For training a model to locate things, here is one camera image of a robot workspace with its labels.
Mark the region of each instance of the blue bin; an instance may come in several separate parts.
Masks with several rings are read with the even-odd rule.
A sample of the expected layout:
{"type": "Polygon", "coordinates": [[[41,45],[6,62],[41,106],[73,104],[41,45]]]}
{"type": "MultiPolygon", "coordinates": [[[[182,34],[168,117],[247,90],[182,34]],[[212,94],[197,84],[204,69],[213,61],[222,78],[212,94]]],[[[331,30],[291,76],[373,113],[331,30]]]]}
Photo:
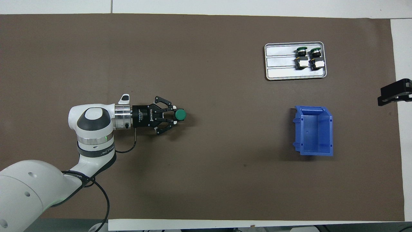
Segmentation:
{"type": "Polygon", "coordinates": [[[306,156],[333,156],[332,115],[325,107],[295,106],[296,151],[306,156]]]}

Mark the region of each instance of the black cable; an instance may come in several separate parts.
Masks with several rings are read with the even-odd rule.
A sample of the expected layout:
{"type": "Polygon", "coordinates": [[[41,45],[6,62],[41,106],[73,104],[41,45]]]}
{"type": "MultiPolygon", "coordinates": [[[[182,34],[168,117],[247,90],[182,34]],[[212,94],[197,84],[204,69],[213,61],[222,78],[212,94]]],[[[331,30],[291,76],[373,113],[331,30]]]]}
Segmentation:
{"type": "Polygon", "coordinates": [[[327,231],[327,232],[330,232],[330,230],[326,227],[326,225],[322,225],[324,228],[325,228],[325,230],[327,231]]]}
{"type": "Polygon", "coordinates": [[[402,231],[407,230],[407,229],[409,229],[409,228],[412,228],[412,225],[410,225],[410,226],[408,226],[408,227],[405,227],[405,228],[399,230],[399,232],[402,232],[402,231]]]}
{"type": "Polygon", "coordinates": [[[316,229],[318,229],[319,230],[319,232],[322,232],[322,230],[319,228],[319,226],[318,225],[313,225],[314,227],[316,227],[316,229]]]}
{"type": "Polygon", "coordinates": [[[106,201],[107,201],[107,211],[106,211],[106,216],[105,216],[104,219],[102,220],[100,226],[94,231],[94,232],[98,232],[98,231],[103,227],[104,223],[106,223],[107,218],[109,217],[110,202],[109,202],[109,197],[108,197],[107,194],[106,194],[106,191],[104,191],[104,189],[103,189],[103,188],[99,185],[99,183],[97,183],[94,179],[86,176],[86,175],[83,174],[83,173],[76,172],[76,171],[62,171],[61,173],[63,173],[63,174],[74,174],[74,175],[79,175],[79,176],[81,176],[81,177],[83,177],[83,178],[86,178],[88,181],[93,182],[93,183],[102,191],[102,193],[103,193],[103,195],[104,195],[104,197],[106,198],[106,201]]]}
{"type": "MultiPolygon", "coordinates": [[[[319,227],[320,225],[313,225],[313,226],[316,227],[316,229],[318,229],[319,232],[322,232],[322,230],[319,227]]],[[[327,232],[330,232],[329,228],[327,228],[326,225],[321,225],[321,226],[323,226],[327,232]]]]}
{"type": "Polygon", "coordinates": [[[89,184],[89,185],[84,186],[84,188],[88,188],[88,187],[90,187],[90,186],[92,186],[92,185],[94,185],[94,182],[92,182],[92,183],[89,184]]]}
{"type": "Polygon", "coordinates": [[[135,146],[136,146],[136,128],[134,128],[134,144],[133,144],[133,147],[131,147],[129,150],[124,151],[124,152],[120,152],[120,151],[117,151],[117,150],[115,150],[115,151],[116,151],[117,153],[127,153],[127,152],[133,150],[133,148],[134,148],[135,146]]]}

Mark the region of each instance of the brown mat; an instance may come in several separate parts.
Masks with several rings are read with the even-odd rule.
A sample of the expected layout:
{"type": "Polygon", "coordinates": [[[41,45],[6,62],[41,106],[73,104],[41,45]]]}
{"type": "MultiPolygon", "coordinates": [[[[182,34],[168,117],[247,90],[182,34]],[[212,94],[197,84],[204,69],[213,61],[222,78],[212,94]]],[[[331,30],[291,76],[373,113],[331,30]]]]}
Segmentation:
{"type": "MultiPolygon", "coordinates": [[[[99,174],[109,218],[404,220],[390,21],[159,14],[0,16],[1,163],[78,161],[72,106],[155,95],[188,112],[99,174]],[[322,41],[328,75],[267,81],[267,43],[322,41]],[[334,156],[294,150],[295,105],[334,117],[334,156]]],[[[132,145],[133,131],[116,135],[132,145]]],[[[44,217],[101,218],[84,189],[44,217]]]]}

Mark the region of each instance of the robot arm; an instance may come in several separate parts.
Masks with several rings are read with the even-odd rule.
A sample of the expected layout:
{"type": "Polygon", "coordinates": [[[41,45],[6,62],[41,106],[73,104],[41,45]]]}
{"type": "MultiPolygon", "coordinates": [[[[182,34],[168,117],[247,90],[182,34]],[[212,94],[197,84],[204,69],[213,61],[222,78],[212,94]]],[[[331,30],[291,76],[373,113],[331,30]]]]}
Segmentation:
{"type": "Polygon", "coordinates": [[[68,174],[37,160],[20,161],[0,171],[0,232],[24,231],[46,209],[64,203],[87,185],[84,176],[92,179],[109,168],[116,161],[113,130],[149,126],[159,135],[185,117],[183,109],[160,97],[153,104],[131,107],[128,94],[118,104],[73,107],[68,123],[77,134],[78,164],[68,174]],[[168,108],[162,109],[158,102],[168,108]],[[173,119],[164,118],[166,111],[174,112],[173,119]],[[166,127],[159,128],[163,122],[166,127]]]}

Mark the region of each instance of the silver tray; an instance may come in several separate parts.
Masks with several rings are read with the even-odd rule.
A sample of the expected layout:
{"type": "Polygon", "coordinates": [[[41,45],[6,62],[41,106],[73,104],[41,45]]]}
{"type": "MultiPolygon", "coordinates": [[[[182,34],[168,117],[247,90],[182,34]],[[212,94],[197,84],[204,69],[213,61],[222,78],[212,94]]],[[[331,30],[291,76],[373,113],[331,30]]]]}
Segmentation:
{"type": "Polygon", "coordinates": [[[265,45],[265,66],[268,80],[323,78],[326,76],[325,46],[322,42],[268,43],[265,45]],[[325,67],[314,71],[311,67],[303,70],[296,69],[296,49],[302,46],[308,48],[306,50],[307,57],[310,57],[309,51],[311,49],[320,47],[325,67]]]}

